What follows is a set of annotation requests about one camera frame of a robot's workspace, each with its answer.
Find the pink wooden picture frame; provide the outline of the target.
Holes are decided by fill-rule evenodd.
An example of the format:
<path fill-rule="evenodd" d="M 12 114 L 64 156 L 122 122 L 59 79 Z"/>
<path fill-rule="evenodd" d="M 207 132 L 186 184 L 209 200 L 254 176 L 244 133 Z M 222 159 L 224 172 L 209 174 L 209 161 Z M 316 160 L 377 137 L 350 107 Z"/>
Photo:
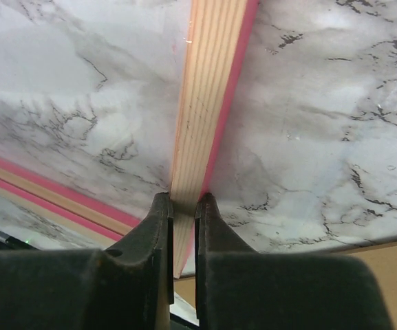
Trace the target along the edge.
<path fill-rule="evenodd" d="M 256 8 L 0 1 L 0 167 L 121 234 L 169 191 L 179 276 Z"/>

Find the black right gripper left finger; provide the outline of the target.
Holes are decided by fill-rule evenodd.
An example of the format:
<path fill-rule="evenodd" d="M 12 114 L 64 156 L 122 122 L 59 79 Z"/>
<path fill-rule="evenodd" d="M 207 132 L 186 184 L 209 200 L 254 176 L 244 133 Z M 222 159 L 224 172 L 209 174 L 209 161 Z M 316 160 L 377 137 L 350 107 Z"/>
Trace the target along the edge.
<path fill-rule="evenodd" d="M 0 232 L 0 329 L 168 329 L 173 302 L 165 192 L 106 250 L 37 250 Z"/>

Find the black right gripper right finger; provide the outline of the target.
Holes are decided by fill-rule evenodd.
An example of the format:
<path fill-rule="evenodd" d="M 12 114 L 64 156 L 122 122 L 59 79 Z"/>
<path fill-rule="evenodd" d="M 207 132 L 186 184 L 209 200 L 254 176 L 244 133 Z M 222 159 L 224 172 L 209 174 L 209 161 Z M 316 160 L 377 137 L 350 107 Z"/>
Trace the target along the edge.
<path fill-rule="evenodd" d="M 389 329 L 372 271 L 342 254 L 252 249 L 207 193 L 195 213 L 195 300 L 201 329 Z"/>

